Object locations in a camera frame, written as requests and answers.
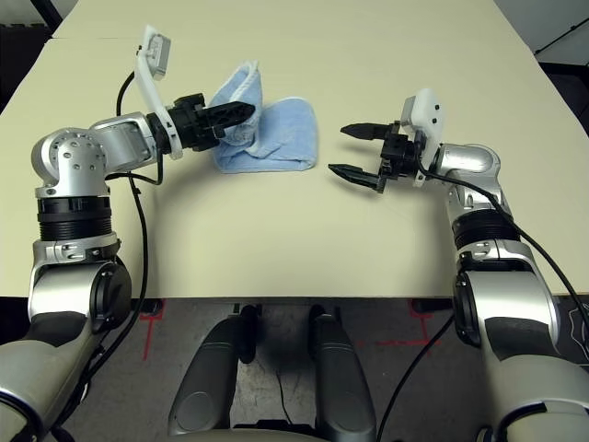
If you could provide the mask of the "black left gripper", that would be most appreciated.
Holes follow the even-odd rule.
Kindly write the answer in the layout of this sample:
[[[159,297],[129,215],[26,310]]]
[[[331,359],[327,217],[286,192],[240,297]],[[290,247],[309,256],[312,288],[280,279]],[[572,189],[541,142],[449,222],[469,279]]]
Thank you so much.
[[[208,107],[206,111],[204,105],[202,93],[174,101],[172,120],[183,148],[202,152],[216,147],[216,136],[225,136],[226,128],[244,123],[256,110],[254,105],[241,101]]]

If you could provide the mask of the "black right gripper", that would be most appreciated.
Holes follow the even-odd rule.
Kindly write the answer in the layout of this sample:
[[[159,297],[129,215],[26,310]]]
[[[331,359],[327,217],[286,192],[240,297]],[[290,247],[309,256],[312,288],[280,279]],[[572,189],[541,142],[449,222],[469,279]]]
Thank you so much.
[[[414,179],[417,172],[417,151],[414,143],[405,134],[398,132],[399,122],[377,124],[353,123],[341,127],[340,132],[361,140],[382,140],[380,166],[377,174],[347,164],[328,164],[338,177],[377,192],[383,192],[389,180]]]

